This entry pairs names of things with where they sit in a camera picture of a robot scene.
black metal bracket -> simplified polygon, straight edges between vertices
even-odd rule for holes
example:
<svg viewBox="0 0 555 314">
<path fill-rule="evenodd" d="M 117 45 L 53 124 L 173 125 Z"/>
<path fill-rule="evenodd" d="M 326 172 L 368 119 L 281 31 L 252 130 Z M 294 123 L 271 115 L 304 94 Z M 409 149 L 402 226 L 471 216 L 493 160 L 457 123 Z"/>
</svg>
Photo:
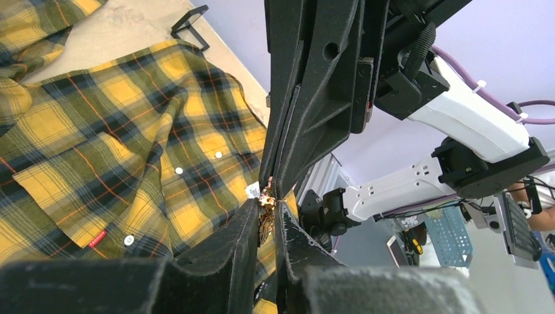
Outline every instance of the black metal bracket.
<svg viewBox="0 0 555 314">
<path fill-rule="evenodd" d="M 322 247 L 331 252 L 331 244 L 325 243 L 323 235 L 340 236 L 347 229 L 360 226 L 360 222 L 347 217 L 343 206 L 344 188 L 327 192 L 320 198 L 313 190 L 308 190 L 299 209 L 301 227 Z"/>
<path fill-rule="evenodd" d="M 439 182 L 467 199 L 497 194 L 549 162 L 545 149 L 534 137 L 530 137 L 527 150 L 495 164 L 485 162 L 471 149 L 449 137 L 434 150 L 432 157 L 438 158 L 443 171 Z"/>
<path fill-rule="evenodd" d="M 407 53 L 411 51 L 427 24 L 434 23 L 440 26 L 471 0 L 390 2 L 384 37 L 379 42 L 382 58 L 379 68 L 375 69 L 379 73 L 379 81 L 375 89 L 373 105 L 399 120 L 404 120 L 443 91 L 448 90 L 449 85 L 430 68 L 432 53 L 428 53 L 414 80 L 407 78 L 403 73 L 401 60 L 405 59 Z M 373 50 L 376 47 L 378 42 L 370 39 L 370 44 L 361 47 L 361 56 L 375 55 Z"/>
<path fill-rule="evenodd" d="M 174 26 L 171 27 L 170 35 L 175 39 L 181 39 L 178 33 L 182 31 L 190 31 L 194 38 L 200 43 L 200 50 L 208 50 L 208 48 L 210 48 L 210 45 L 192 26 L 192 24 L 197 21 L 197 19 L 201 17 L 201 15 L 203 15 L 206 11 L 208 11 L 208 6 L 202 5 L 185 13 L 185 15 L 180 18 Z"/>
<path fill-rule="evenodd" d="M 365 3 L 266 2 L 272 97 L 259 182 L 272 176 L 277 198 L 348 138 L 355 94 L 366 112 L 372 70 L 358 64 Z M 357 79 L 366 82 L 359 93 Z"/>
</svg>

white cable tie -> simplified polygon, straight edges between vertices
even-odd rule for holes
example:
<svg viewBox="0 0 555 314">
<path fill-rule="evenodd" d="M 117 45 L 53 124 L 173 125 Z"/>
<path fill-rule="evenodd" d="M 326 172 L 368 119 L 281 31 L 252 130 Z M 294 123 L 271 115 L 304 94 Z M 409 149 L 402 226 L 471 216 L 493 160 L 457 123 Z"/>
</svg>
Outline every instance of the white cable tie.
<svg viewBox="0 0 555 314">
<path fill-rule="evenodd" d="M 532 210 L 524 209 L 524 216 L 526 217 L 526 219 L 530 219 L 530 217 L 532 217 Z"/>
<path fill-rule="evenodd" d="M 520 118 L 516 121 L 516 123 L 521 123 L 523 120 L 528 119 L 528 113 L 521 113 L 518 116 L 520 116 Z"/>
<path fill-rule="evenodd" d="M 486 87 L 487 83 L 486 83 L 485 80 L 479 80 L 478 82 L 476 82 L 476 84 L 478 84 L 478 86 L 476 86 L 476 88 L 474 90 L 472 90 L 473 94 L 477 93 L 479 90 Z"/>
</svg>

yellow plaid shirt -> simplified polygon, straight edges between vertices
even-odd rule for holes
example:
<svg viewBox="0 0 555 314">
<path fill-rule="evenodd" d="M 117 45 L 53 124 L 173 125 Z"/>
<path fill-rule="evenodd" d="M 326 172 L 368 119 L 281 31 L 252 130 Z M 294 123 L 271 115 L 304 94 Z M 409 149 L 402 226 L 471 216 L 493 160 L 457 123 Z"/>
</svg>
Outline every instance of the yellow plaid shirt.
<svg viewBox="0 0 555 314">
<path fill-rule="evenodd" d="M 104 2 L 0 1 L 0 263 L 173 258 L 229 221 L 258 180 L 264 126 L 240 83 L 183 41 L 19 83 Z M 256 284 L 274 270 L 270 238 Z"/>
</svg>

white button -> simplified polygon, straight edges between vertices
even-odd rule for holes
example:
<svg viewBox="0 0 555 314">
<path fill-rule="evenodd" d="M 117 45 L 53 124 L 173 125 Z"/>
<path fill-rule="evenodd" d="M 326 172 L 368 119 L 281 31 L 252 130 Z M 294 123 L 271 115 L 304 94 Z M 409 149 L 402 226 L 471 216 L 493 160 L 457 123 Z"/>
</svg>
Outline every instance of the white button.
<svg viewBox="0 0 555 314">
<path fill-rule="evenodd" d="M 133 242 L 135 242 L 135 237 L 132 235 L 128 235 L 125 237 L 125 239 L 123 239 L 123 244 L 125 244 L 125 246 L 127 247 L 133 244 Z"/>
</svg>

black clamp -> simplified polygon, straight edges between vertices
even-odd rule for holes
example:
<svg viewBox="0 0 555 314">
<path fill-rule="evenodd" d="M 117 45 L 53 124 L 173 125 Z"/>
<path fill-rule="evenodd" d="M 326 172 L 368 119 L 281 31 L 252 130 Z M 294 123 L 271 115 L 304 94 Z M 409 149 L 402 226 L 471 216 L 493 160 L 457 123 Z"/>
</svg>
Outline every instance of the black clamp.
<svg viewBox="0 0 555 314">
<path fill-rule="evenodd" d="M 301 227 L 328 252 L 332 249 L 330 236 L 341 236 L 347 229 L 361 224 L 347 217 L 344 192 L 344 188 L 337 188 L 320 198 L 313 190 L 308 190 L 300 205 Z"/>
<path fill-rule="evenodd" d="M 192 24 L 197 21 L 198 18 L 201 17 L 201 15 L 203 15 L 206 11 L 208 11 L 208 6 L 202 5 L 185 13 L 185 15 L 180 18 L 174 26 L 171 27 L 170 35 L 175 39 L 181 39 L 178 33 L 182 31 L 190 31 L 194 38 L 200 43 L 200 51 L 208 50 L 208 48 L 210 48 L 210 45 L 192 26 Z"/>
<path fill-rule="evenodd" d="M 524 190 L 526 191 L 526 196 L 528 197 L 528 205 L 531 210 L 532 215 L 538 215 L 543 211 L 541 208 L 541 202 L 537 192 L 536 184 L 533 177 L 527 176 L 523 179 Z"/>
</svg>

